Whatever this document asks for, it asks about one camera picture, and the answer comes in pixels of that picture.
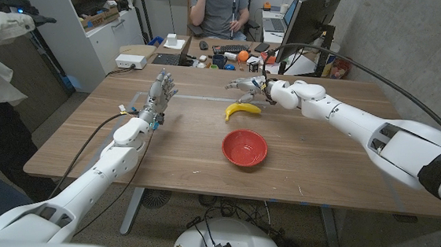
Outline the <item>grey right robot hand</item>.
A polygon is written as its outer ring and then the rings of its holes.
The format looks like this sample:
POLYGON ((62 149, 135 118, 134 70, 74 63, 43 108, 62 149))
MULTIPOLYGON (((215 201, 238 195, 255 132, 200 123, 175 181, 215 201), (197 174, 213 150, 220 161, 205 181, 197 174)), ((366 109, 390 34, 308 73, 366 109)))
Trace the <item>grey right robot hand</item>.
POLYGON ((257 94, 265 94, 266 79, 264 76, 253 76, 247 78, 239 78, 230 81, 225 88, 227 90, 237 88, 245 92, 237 103, 250 103, 257 94))

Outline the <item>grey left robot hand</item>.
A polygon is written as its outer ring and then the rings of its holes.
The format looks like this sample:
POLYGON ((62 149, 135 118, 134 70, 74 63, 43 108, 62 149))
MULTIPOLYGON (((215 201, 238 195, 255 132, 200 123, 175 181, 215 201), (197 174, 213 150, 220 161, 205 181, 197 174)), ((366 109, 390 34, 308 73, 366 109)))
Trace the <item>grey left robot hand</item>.
POLYGON ((177 89, 174 89, 174 86, 175 83, 171 78, 171 73, 163 68, 152 83, 147 101, 143 105, 142 110, 139 111, 138 117, 145 120, 148 124, 156 121, 159 125, 162 125, 167 103, 178 92, 177 89))

